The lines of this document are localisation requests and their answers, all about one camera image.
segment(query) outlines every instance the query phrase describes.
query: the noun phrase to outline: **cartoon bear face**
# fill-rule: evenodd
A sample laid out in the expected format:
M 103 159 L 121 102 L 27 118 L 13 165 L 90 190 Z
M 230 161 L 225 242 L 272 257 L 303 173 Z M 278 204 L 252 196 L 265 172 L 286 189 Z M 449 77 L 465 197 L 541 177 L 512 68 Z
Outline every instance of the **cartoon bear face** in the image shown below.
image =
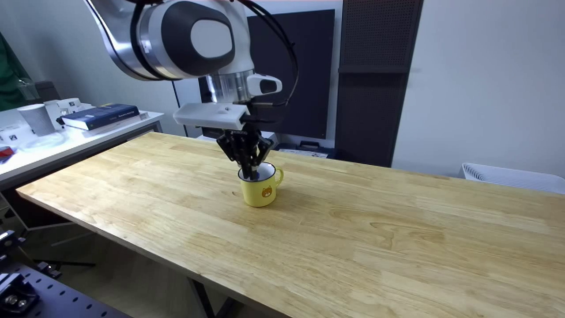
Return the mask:
M 271 188 L 271 186 L 269 186 L 268 188 L 263 189 L 263 193 L 261 193 L 261 195 L 263 197 L 269 197 L 272 193 L 273 193 L 273 189 Z

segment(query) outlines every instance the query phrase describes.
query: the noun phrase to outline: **blue book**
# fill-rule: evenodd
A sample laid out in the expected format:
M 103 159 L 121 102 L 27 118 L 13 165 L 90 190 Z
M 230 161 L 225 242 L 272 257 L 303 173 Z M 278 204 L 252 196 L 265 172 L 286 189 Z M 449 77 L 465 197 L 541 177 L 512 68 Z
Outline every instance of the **blue book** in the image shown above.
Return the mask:
M 137 106 L 108 104 L 62 116 L 67 126 L 93 130 L 130 117 L 139 116 Z

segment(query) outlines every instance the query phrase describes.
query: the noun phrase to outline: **gray cup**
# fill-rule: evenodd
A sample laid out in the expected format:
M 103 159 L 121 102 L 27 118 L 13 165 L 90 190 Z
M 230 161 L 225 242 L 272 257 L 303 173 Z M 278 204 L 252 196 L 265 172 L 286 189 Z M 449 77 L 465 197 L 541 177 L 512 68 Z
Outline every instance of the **gray cup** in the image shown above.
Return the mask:
M 23 106 L 18 108 L 18 111 L 37 136 L 41 137 L 55 132 L 45 104 Z

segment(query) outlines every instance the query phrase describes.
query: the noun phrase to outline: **black monitor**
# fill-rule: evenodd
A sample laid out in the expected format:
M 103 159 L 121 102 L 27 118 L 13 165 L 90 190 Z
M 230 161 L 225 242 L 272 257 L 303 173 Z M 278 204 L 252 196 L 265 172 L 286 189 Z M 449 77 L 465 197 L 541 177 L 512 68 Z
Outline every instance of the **black monitor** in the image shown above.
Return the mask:
M 264 131 L 325 139 L 328 118 L 329 82 L 332 66 L 335 10 L 273 14 L 289 40 L 295 43 L 300 78 L 290 103 L 285 108 L 259 109 L 262 119 L 276 121 L 260 124 Z M 251 57 L 255 72 L 282 81 L 282 91 L 257 97 L 258 101 L 279 102 L 286 99 L 294 84 L 292 64 L 285 46 L 257 16 L 248 17 Z M 200 80 L 203 102 L 209 93 Z

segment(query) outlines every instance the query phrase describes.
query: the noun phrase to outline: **green fabric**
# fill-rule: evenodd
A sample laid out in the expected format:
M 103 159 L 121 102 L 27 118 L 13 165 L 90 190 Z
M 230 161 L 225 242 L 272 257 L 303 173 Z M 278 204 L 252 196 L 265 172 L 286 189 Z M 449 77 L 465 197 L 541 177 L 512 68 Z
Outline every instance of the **green fabric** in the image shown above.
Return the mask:
M 0 34 L 0 111 L 26 104 L 24 96 L 18 89 L 20 78 L 29 78 L 29 75 Z

